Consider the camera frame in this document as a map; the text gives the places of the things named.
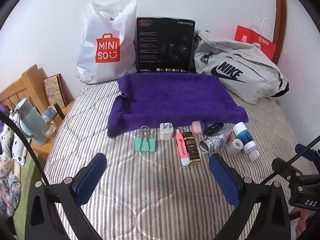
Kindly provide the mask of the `person's right hand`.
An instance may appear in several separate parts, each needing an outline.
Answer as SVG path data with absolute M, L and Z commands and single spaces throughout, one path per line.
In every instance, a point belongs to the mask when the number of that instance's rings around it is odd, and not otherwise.
M 300 217 L 296 225 L 296 238 L 298 238 L 307 228 L 307 220 L 314 215 L 313 211 L 300 209 Z

